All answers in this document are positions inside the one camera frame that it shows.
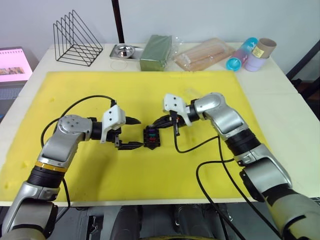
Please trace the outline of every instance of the black wire rack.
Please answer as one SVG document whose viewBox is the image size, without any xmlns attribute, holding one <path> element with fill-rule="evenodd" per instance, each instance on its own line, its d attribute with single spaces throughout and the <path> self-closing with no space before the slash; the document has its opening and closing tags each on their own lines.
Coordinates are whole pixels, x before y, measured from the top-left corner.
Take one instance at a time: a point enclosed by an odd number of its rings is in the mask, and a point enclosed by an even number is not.
<svg viewBox="0 0 320 240">
<path fill-rule="evenodd" d="M 55 60 L 90 66 L 103 47 L 75 10 L 53 24 Z"/>
</svg>

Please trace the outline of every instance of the clear plastic packaging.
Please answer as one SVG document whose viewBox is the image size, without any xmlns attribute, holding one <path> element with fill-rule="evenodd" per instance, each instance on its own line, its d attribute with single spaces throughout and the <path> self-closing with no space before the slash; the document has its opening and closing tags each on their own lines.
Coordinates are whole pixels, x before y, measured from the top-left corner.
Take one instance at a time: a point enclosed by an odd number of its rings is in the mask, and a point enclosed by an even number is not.
<svg viewBox="0 0 320 240">
<path fill-rule="evenodd" d="M 212 38 L 178 54 L 174 61 L 186 71 L 201 71 L 228 58 L 234 51 L 235 49 L 224 41 Z"/>
</svg>

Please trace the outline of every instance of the green box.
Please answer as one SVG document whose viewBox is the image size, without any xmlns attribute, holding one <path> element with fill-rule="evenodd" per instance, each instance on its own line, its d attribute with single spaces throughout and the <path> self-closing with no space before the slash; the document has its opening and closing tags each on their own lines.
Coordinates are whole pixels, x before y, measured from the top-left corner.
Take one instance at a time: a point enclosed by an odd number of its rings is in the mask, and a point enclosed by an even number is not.
<svg viewBox="0 0 320 240">
<path fill-rule="evenodd" d="M 140 58 L 141 71 L 164 71 L 171 45 L 172 36 L 152 35 Z"/>
</svg>

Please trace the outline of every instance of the yellow foam mat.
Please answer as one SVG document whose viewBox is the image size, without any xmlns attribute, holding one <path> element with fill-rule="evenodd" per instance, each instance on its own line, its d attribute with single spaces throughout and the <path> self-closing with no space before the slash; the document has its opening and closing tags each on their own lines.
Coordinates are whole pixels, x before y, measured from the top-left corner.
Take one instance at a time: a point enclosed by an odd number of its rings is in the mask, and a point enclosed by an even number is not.
<svg viewBox="0 0 320 240">
<path fill-rule="evenodd" d="M 220 92 L 229 106 L 245 119 L 258 139 L 266 143 L 251 107 L 233 72 L 50 72 L 27 111 L 7 154 L 0 173 L 0 201 L 12 201 L 33 168 L 41 151 L 40 135 L 44 127 L 75 101 L 89 95 L 108 95 L 117 100 L 126 116 L 142 124 L 125 125 L 119 136 L 123 142 L 143 142 L 143 129 L 164 115 L 163 98 L 172 93 L 190 100 L 210 92 Z M 105 98 L 88 99 L 69 114 L 97 117 L 109 109 Z M 160 129 L 161 147 L 150 150 L 117 150 L 110 142 L 81 142 L 65 178 L 71 201 L 117 201 L 154 199 L 203 199 L 196 167 L 204 161 L 219 160 L 218 142 L 213 140 L 189 153 L 177 153 L 173 129 Z M 52 134 L 49 128 L 45 141 Z M 209 120 L 199 120 L 180 129 L 178 145 L 191 148 L 217 133 Z M 225 159 L 233 157 L 222 143 Z M 228 169 L 240 185 L 241 168 L 236 162 Z M 204 187 L 213 198 L 238 198 L 240 195 L 220 163 L 200 170 Z M 57 198 L 65 201 L 62 191 Z"/>
</svg>

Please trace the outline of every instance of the purple cup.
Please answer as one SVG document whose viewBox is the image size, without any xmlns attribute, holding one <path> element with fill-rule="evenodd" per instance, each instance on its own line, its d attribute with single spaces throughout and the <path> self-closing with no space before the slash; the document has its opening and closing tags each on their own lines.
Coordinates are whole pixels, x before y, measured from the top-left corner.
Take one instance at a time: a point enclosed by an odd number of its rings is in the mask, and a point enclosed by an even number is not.
<svg viewBox="0 0 320 240">
<path fill-rule="evenodd" d="M 249 72 L 258 71 L 266 62 L 268 58 L 258 58 L 252 54 L 249 54 L 247 61 L 244 64 L 244 68 Z"/>
</svg>

